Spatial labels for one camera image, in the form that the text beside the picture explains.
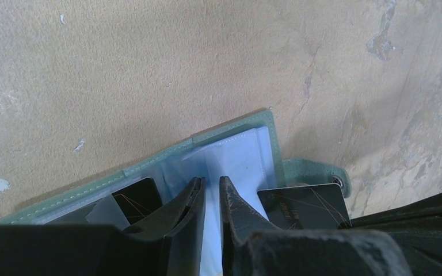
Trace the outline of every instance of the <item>white paint chip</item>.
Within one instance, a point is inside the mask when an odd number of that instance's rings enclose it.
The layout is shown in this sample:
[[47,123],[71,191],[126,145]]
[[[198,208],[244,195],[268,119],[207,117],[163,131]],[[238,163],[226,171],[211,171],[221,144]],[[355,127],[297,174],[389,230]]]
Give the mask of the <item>white paint chip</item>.
[[9,182],[5,179],[0,178],[0,191],[5,191],[9,189]]
[[81,141],[79,142],[79,145],[78,146],[76,146],[75,148],[74,148],[74,152],[78,152],[78,151],[80,151],[82,148],[83,148],[83,145],[85,145],[85,140],[84,139],[81,139]]

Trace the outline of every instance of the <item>card holder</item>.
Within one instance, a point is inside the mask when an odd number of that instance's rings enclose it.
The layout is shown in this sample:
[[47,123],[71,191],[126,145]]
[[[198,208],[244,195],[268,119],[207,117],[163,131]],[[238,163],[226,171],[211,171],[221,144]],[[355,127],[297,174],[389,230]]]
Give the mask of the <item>card holder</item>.
[[[258,148],[232,147],[238,141],[245,141],[250,145],[256,143]],[[233,155],[234,152],[241,154],[239,158]],[[250,158],[238,164],[243,159],[243,154]],[[270,110],[260,110],[198,133],[108,177],[25,208],[1,219],[0,224],[45,224],[145,177],[155,180],[162,203],[166,204],[179,194],[192,177],[205,177],[206,215],[201,275],[217,275],[221,272],[218,189],[221,175],[229,175],[235,183],[240,183],[241,186],[237,186],[238,191],[260,213],[264,213],[256,193],[260,189],[286,187],[294,181],[309,185],[323,184],[331,182],[328,179],[336,176],[349,189],[347,191],[350,191],[348,175],[341,168],[304,159],[283,161],[273,115]]]

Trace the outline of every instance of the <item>card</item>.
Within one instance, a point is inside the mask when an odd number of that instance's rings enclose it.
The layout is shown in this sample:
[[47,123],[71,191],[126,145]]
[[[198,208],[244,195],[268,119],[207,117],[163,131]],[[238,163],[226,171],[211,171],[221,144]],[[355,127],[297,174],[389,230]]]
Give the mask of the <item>card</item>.
[[[112,204],[117,204],[117,206],[119,206],[121,211],[118,210],[118,212],[122,212],[124,214],[130,225],[140,221],[162,206],[162,199],[152,178],[144,178],[125,188],[122,188],[121,190],[114,192],[112,197],[114,198]],[[98,203],[103,199],[106,199],[106,197],[56,218],[48,222],[48,224],[88,224],[90,221],[87,218],[90,219],[89,215],[92,211],[99,212],[94,214],[96,220],[103,222],[106,221],[105,223],[108,223],[108,217],[117,216],[113,212],[117,206],[106,205],[102,206],[100,210],[98,210],[96,206],[98,206]]]
[[257,192],[270,222],[281,229],[351,226],[340,186],[334,183]]
[[145,178],[113,193],[119,208],[130,224],[136,223],[162,206],[162,199],[152,178]]

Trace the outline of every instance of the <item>peeling paint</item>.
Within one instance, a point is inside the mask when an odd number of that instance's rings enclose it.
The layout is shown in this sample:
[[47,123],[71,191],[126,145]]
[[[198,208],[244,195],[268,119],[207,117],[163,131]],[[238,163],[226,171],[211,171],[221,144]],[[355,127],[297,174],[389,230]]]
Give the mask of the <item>peeling paint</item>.
[[306,88],[304,90],[304,95],[309,96],[309,89],[311,88],[311,80],[313,79],[313,69],[309,71],[309,75],[304,79],[304,84]]
[[382,14],[380,20],[380,33],[367,42],[367,52],[375,55],[380,60],[389,60],[390,51],[394,50],[390,40],[387,39],[387,32],[390,27],[390,21],[394,17],[396,0],[384,0],[383,4],[387,6],[387,10]]
[[[411,119],[406,118],[409,121],[400,138],[383,152],[376,151],[351,163],[349,173],[356,176],[352,184],[367,189],[360,190],[355,196],[355,207],[350,209],[352,218],[396,208],[442,192],[442,67],[430,83],[429,91],[420,91],[419,96],[425,98],[424,102],[413,111]],[[346,116],[343,129],[357,132],[351,129],[351,120],[346,122]],[[351,142],[351,138],[344,136],[340,139]],[[351,153],[342,151],[338,155],[349,156]],[[380,199],[384,194],[385,201]]]
[[5,179],[0,178],[0,191],[5,191],[9,189],[9,182]]
[[83,148],[84,145],[85,145],[85,140],[81,139],[79,144],[74,148],[73,152],[80,151]]

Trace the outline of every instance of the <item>stitching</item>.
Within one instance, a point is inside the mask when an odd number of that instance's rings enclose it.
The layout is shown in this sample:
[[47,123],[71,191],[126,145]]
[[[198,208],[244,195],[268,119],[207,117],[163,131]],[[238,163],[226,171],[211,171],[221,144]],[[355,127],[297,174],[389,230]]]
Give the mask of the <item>stitching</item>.
[[258,140],[258,150],[259,150],[258,161],[260,162],[260,166],[262,168],[262,173],[264,175],[265,184],[266,184],[266,186],[268,188],[268,181],[267,181],[266,173],[265,173],[265,164],[264,164],[264,162],[262,160],[262,154],[261,154],[262,153],[262,149],[260,147],[260,136],[258,135],[258,133],[257,133],[257,140]]
[[41,212],[45,211],[46,209],[48,209],[48,208],[50,208],[50,207],[52,207],[52,206],[62,204],[62,202],[65,202],[65,201],[69,200],[70,198],[74,198],[74,197],[80,196],[81,194],[88,193],[88,192],[90,192],[90,191],[93,191],[93,190],[95,190],[95,189],[98,189],[98,188],[101,187],[101,186],[104,186],[104,185],[110,184],[111,182],[117,181],[117,180],[122,179],[122,178],[124,178],[124,175],[122,175],[122,176],[120,176],[120,177],[117,177],[117,178],[115,178],[115,179],[113,179],[113,180],[107,181],[107,182],[99,183],[96,187],[90,188],[89,190],[85,190],[85,191],[83,191],[83,192],[81,192],[81,193],[78,193],[78,194],[76,194],[76,195],[72,195],[72,196],[70,196],[70,197],[64,198],[64,199],[61,200],[61,201],[55,202],[55,203],[51,204],[51,205],[48,206],[48,207],[43,207],[43,208],[41,208],[40,210],[36,210],[36,211],[34,211],[33,213],[28,213],[28,214],[26,214],[26,215],[23,215],[22,217],[18,218],[17,220],[13,220],[13,221],[11,221],[11,224],[14,224],[15,222],[20,221],[20,220],[22,220],[22,219],[24,219],[24,218],[26,218],[26,217],[29,217],[29,216],[31,216],[32,214],[38,214],[38,213],[41,213]]
[[[237,124],[232,125],[232,126],[226,126],[226,127],[222,128],[222,129],[220,129],[219,131],[217,131],[217,132],[215,132],[215,133],[213,133],[213,134],[211,134],[211,135],[208,135],[207,137],[204,138],[204,140],[207,140],[207,139],[209,139],[209,138],[211,138],[211,137],[214,137],[214,136],[216,136],[216,135],[218,135],[218,134],[220,134],[220,133],[223,133],[223,132],[225,132],[225,131],[228,131],[228,130],[230,130],[230,129],[234,129],[234,128],[236,128],[236,127],[239,127],[239,126],[241,126],[241,125],[244,125],[244,124],[246,124],[247,122],[250,122],[250,121],[256,120],[256,119],[258,119],[258,118],[260,118],[260,117],[263,117],[263,116],[266,116],[266,115],[265,115],[265,114],[263,114],[263,115],[258,115],[258,116],[255,116],[255,117],[253,117],[253,118],[251,118],[251,119],[249,119],[249,120],[247,120],[247,121],[245,121],[245,122],[240,122],[240,123],[237,123]],[[273,123],[270,122],[270,133],[271,133],[272,136],[276,139],[277,136],[276,136],[276,133],[274,133],[274,130],[273,130],[273,129],[274,129],[274,127],[273,127]],[[179,151],[179,150],[181,150],[181,149],[183,149],[183,148],[185,148],[185,147],[187,147],[187,146],[189,146],[189,145],[190,145],[190,144],[182,145],[181,147],[175,149],[173,152],[164,152],[164,153],[160,154],[159,156],[157,156],[157,157],[151,159],[150,161],[146,162],[145,164],[142,164],[142,165],[140,165],[140,166],[138,166],[138,167],[136,167],[136,168],[133,168],[133,169],[131,169],[131,170],[126,169],[126,171],[127,171],[127,173],[129,173],[129,174],[134,173],[134,172],[136,172],[136,171],[139,171],[139,170],[141,170],[142,168],[148,166],[149,164],[151,164],[151,163],[153,163],[153,162],[156,162],[158,159],[162,159],[165,155],[167,155],[167,154],[172,154],[172,153],[174,153],[174,152],[177,152],[177,151]],[[280,153],[279,153],[279,149],[278,149],[278,148],[275,148],[274,151],[275,151],[275,154],[276,154],[277,157],[280,156]],[[281,164],[279,164],[279,165],[277,166],[277,169],[276,169],[276,170],[278,171],[278,175],[280,175]],[[43,207],[41,210],[36,210],[36,211],[34,211],[33,213],[28,213],[28,214],[26,214],[26,215],[23,215],[22,217],[18,218],[17,220],[13,220],[13,221],[11,221],[11,224],[14,224],[14,223],[16,223],[16,222],[18,222],[18,221],[20,221],[20,220],[26,218],[26,217],[29,217],[29,216],[31,216],[32,214],[38,214],[38,213],[41,213],[41,212],[47,210],[47,209],[50,208],[50,207],[53,207],[53,206],[55,206],[55,205],[59,205],[59,204],[65,202],[65,201],[67,201],[68,199],[72,199],[72,198],[74,198],[74,197],[77,197],[77,196],[80,196],[80,195],[82,195],[82,194],[88,193],[88,192],[90,192],[90,191],[93,191],[93,190],[95,190],[95,189],[98,189],[98,188],[101,187],[101,186],[104,186],[104,185],[110,184],[111,182],[115,182],[115,181],[117,181],[117,180],[119,180],[119,179],[122,179],[122,178],[124,178],[124,177],[125,177],[125,176],[122,175],[122,176],[120,176],[120,177],[118,177],[118,178],[115,178],[115,179],[113,179],[113,180],[110,180],[110,181],[107,181],[107,182],[100,183],[100,184],[98,184],[96,187],[90,188],[89,190],[85,190],[85,191],[83,191],[83,192],[81,192],[81,193],[78,193],[78,194],[76,194],[76,195],[72,195],[72,196],[70,196],[69,198],[65,198],[65,199],[63,199],[63,200],[61,200],[61,201],[55,202],[55,203],[51,204],[51,205],[48,206],[48,207]]]
[[212,147],[217,147],[217,146],[222,145],[222,144],[226,144],[226,143],[228,143],[228,142],[230,142],[230,141],[233,141],[233,140],[239,139],[239,138],[244,137],[244,136],[246,136],[246,134],[239,135],[239,136],[237,136],[237,137],[233,137],[233,138],[229,138],[228,140],[223,141],[223,142],[221,142],[221,143],[220,143],[220,142],[217,142],[217,143],[212,143],[212,144],[206,145],[206,146],[203,147],[200,151],[207,150],[207,149],[212,148]]
[[125,169],[125,171],[126,171],[128,174],[132,174],[132,173],[134,173],[134,172],[137,172],[137,171],[141,170],[142,168],[148,166],[149,164],[151,164],[151,163],[153,163],[153,162],[156,162],[158,159],[162,159],[165,155],[174,154],[175,152],[177,152],[177,151],[179,151],[179,150],[181,150],[181,149],[183,149],[183,148],[185,148],[185,147],[187,147],[187,146],[189,146],[189,145],[190,145],[190,144],[182,145],[182,146],[176,148],[176,149],[175,149],[174,151],[172,151],[172,152],[170,152],[170,151],[164,152],[164,153],[158,155],[157,157],[151,159],[150,161],[146,162],[145,164],[141,164],[141,165],[137,166],[136,168],[132,168],[132,169],[130,169],[130,170],[129,170],[129,169]]
[[[113,183],[112,185],[110,185],[110,188],[111,187],[117,187],[117,185],[119,184],[119,182],[117,182],[117,183]],[[74,198],[75,196],[74,195],[72,195],[72,196],[70,196],[69,198],[66,198],[66,199],[64,199],[64,201],[66,201],[66,200],[68,200],[68,199],[70,199],[70,198]],[[81,200],[77,200],[77,201],[75,201],[74,203],[72,203],[72,205],[70,205],[69,207],[67,207],[67,208],[65,208],[65,209],[63,209],[63,210],[61,210],[60,212],[62,213],[62,212],[66,212],[66,213],[68,213],[68,211],[69,210],[72,210],[72,209],[74,209],[74,208],[77,208],[78,206],[84,206],[83,205],[83,201],[81,201]],[[45,219],[48,219],[48,218],[50,218],[50,215],[49,214],[47,214],[46,216],[43,216],[43,217],[41,217],[41,219],[42,220],[45,220]]]
[[[274,137],[274,139],[277,139],[277,143],[278,143],[278,141],[279,141],[279,138],[277,137],[277,133],[274,131],[274,123],[273,123],[273,121],[271,121],[270,122],[270,133],[272,134],[272,136]],[[275,156],[278,158],[278,159],[281,159],[282,160],[282,156],[280,156],[280,151],[279,151],[279,147],[275,147],[274,149],[273,149],[274,151],[274,153],[275,153]],[[281,177],[281,174],[283,173],[283,167],[282,167],[282,162],[279,162],[278,163],[278,165],[277,165],[277,168],[276,168],[276,177],[275,177],[275,180],[276,181],[279,181],[279,179],[278,178],[280,178]]]

